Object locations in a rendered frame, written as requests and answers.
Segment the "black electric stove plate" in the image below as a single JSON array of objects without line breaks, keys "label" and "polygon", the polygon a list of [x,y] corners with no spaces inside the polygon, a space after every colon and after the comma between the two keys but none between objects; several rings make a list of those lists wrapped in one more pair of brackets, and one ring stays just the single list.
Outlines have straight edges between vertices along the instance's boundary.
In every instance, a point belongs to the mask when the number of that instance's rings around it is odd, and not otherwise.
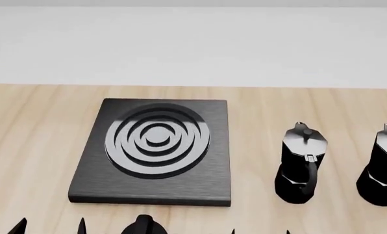
[{"label": "black electric stove plate", "polygon": [[77,203],[230,206],[227,101],[104,99],[68,198]]}]

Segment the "black stove knob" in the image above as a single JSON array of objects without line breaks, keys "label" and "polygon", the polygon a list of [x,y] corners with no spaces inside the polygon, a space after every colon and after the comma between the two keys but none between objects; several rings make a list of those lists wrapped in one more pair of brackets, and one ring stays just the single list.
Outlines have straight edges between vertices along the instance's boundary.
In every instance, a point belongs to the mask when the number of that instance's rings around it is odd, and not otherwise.
[{"label": "black stove knob", "polygon": [[153,220],[152,216],[141,214],[121,234],[168,234],[168,232],[161,224]]}]

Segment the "black moka pot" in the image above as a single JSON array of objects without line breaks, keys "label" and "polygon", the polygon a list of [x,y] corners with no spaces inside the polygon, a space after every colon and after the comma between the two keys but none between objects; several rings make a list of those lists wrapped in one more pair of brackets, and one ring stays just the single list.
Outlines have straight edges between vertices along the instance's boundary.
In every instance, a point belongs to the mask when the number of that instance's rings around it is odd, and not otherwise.
[{"label": "black moka pot", "polygon": [[376,134],[370,160],[356,181],[356,188],[367,202],[387,207],[387,123]]},{"label": "black moka pot", "polygon": [[326,138],[303,122],[296,122],[294,128],[287,130],[275,177],[277,196],[292,204],[308,202],[314,196],[327,146]]}]

